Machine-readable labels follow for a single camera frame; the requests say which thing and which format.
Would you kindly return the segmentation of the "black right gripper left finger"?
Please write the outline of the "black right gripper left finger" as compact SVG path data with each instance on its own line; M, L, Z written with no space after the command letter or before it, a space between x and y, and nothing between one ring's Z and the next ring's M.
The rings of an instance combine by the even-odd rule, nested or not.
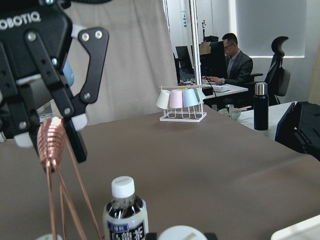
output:
M29 83L17 84L20 78L39 73L32 56L15 61L0 43L0 131L7 139L14 139L21 148L37 147L40 119Z

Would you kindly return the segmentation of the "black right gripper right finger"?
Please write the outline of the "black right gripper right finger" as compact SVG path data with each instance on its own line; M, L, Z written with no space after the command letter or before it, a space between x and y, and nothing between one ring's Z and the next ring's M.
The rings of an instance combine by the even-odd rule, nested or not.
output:
M74 68L66 62L61 72L58 72L39 32L28 30L24 41L45 87L63 117L71 152L77 162L82 163L87 159L87 149L81 130L89 121L87 106L98 99L110 34L102 27L74 26L68 37L77 39L88 55L85 79L77 92L72 89L77 80Z

